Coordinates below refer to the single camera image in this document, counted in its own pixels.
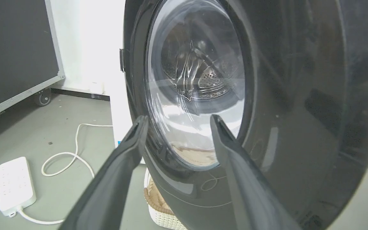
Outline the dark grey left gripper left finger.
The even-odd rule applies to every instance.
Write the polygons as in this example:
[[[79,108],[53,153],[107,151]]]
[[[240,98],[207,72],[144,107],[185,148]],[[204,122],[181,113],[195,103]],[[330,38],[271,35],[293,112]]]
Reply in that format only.
[[[60,230],[118,230],[133,170],[139,165],[149,128],[139,116],[73,206]]]

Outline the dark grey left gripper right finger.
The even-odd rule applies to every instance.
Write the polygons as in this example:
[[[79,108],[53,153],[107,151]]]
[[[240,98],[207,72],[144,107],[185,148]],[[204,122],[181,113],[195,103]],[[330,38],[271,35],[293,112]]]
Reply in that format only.
[[[226,171],[238,230],[300,230],[223,119],[210,117],[217,160]]]

